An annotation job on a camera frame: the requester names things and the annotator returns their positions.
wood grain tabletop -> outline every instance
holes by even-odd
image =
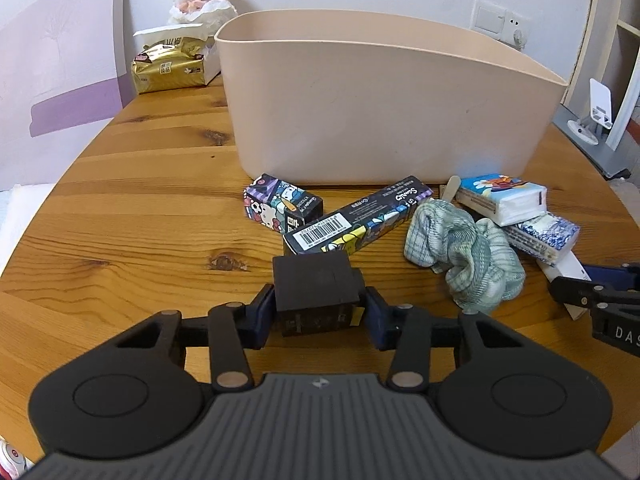
[[[574,249],[590,264],[637,261],[638,228],[582,154],[549,126],[523,178],[548,187],[549,210],[582,227]],[[159,310],[203,316],[246,301],[272,280],[281,237],[244,217],[241,169],[222,81],[208,88],[135,99],[84,150],[28,227],[0,278],[0,434],[31,459],[42,452],[26,417],[36,382],[56,367]],[[374,187],[312,188],[331,211]],[[389,303],[414,303],[438,316],[457,307],[442,275],[402,256],[408,224],[351,257]],[[494,317],[599,377],[614,401],[604,450],[640,420],[640,359],[591,338],[589,316],[572,321],[546,278],[522,255],[518,298]],[[391,352],[374,350],[362,327],[282,338],[248,351],[254,376],[267,371],[376,372]],[[431,379],[453,370],[436,349]],[[204,349],[187,370],[208,381]]]

screw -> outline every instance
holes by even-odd
[[[223,388],[239,388],[249,382],[249,377],[242,372],[222,372],[216,382]]]
[[[424,378],[417,372],[398,372],[391,377],[391,382],[399,388],[415,388],[423,381]]]

wall socket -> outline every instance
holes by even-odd
[[[529,39],[530,23],[529,18],[486,0],[476,0],[471,15],[472,30],[519,50]]]

beige storage container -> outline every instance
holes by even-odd
[[[487,36],[355,10],[267,10],[216,34],[240,162],[296,184],[518,176],[566,87]]]

light switch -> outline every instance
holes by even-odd
[[[500,15],[494,10],[478,7],[478,14],[476,15],[474,25],[476,28],[482,28],[494,34],[499,34],[504,25],[504,14]]]

